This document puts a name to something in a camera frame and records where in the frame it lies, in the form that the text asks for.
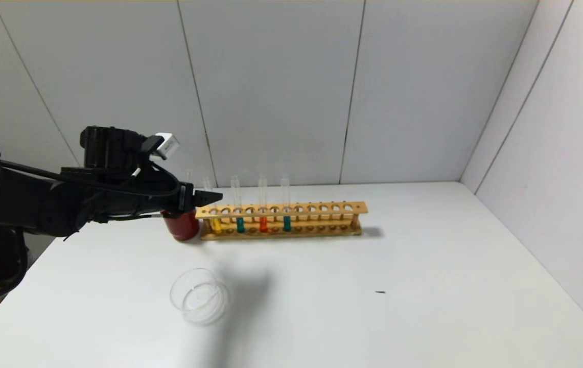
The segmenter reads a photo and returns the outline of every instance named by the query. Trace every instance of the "red cup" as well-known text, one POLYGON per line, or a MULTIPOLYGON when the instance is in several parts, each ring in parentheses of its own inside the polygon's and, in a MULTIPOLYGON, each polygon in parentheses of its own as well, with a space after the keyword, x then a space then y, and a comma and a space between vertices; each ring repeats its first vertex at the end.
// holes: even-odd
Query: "red cup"
MULTIPOLYGON (((168 212, 162 211, 161 214, 167 216, 168 212)), ((182 214, 177 219, 164 217, 167 228, 173 238, 178 242, 184 242, 196 236, 200 226, 196 220, 196 210, 182 214)))

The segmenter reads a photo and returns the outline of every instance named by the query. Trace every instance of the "teal liquid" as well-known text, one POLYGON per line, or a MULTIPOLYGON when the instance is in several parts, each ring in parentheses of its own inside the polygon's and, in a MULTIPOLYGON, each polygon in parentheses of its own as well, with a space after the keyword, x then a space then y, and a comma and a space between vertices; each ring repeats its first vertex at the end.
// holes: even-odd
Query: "teal liquid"
POLYGON ((291 216, 285 216, 284 222, 284 231, 291 231, 291 216))
POLYGON ((244 226, 244 219, 242 217, 237 217, 237 233, 244 233, 246 231, 246 226, 244 226))

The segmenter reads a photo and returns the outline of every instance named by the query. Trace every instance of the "glass test tube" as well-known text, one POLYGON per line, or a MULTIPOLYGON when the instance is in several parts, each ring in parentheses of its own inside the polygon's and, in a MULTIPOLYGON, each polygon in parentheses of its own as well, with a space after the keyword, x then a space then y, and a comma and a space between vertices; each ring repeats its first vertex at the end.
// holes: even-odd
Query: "glass test tube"
MULTIPOLYGON (((266 175, 259 175, 259 212, 266 212, 266 175)), ((268 231, 266 226, 266 215, 259 217, 259 230, 262 233, 268 231)))
MULTIPOLYGON (((232 187, 232 198, 235 201, 235 212, 240 214, 244 209, 242 208, 242 193, 237 175, 233 175, 230 179, 230 186, 232 187)), ((245 231, 244 217, 237 217, 237 233, 244 233, 245 231)))
MULTIPOLYGON (((280 178, 280 187, 282 188, 282 201, 284 204, 283 212, 291 212, 291 196, 289 195, 289 175, 282 175, 280 178)), ((291 216, 285 215, 284 231, 291 231, 291 216)))
MULTIPOLYGON (((212 186, 212 182, 209 180, 209 177, 203 178, 203 186, 205 187, 205 191, 211 192, 214 188, 212 186)), ((216 206, 216 202, 214 202, 214 209, 213 214, 219 214, 219 208, 216 206)), ((221 219, 212 219, 212 228, 214 228, 215 233, 221 232, 221 219)))

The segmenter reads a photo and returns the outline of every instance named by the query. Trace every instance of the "petri dish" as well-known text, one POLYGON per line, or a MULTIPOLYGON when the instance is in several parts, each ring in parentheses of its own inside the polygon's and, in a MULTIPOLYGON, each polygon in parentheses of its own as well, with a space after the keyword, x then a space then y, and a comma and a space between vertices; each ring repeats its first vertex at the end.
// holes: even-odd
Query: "petri dish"
POLYGON ((171 286, 170 299, 184 319, 192 324, 207 325, 226 311, 228 289, 206 268, 194 268, 181 274, 171 286))

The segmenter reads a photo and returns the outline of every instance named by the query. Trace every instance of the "wooden test tube rack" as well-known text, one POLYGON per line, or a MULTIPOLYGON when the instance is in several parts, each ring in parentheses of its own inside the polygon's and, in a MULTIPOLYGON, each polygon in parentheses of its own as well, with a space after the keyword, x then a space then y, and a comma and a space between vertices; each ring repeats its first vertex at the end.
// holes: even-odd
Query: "wooden test tube rack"
POLYGON ((259 205, 242 205, 235 212, 234 205, 207 205, 196 210, 196 218, 203 221, 202 240, 233 240, 254 238, 304 238, 310 236, 361 235, 359 215, 368 214, 364 202, 292 203, 290 211, 285 205, 270 204, 264 212, 259 205), (260 217, 266 216, 268 231, 260 231, 260 217), (284 217, 291 217, 291 231, 284 231, 284 217), (237 232, 238 217, 244 219, 245 231, 237 232), (221 221, 221 230, 212 222, 221 221))

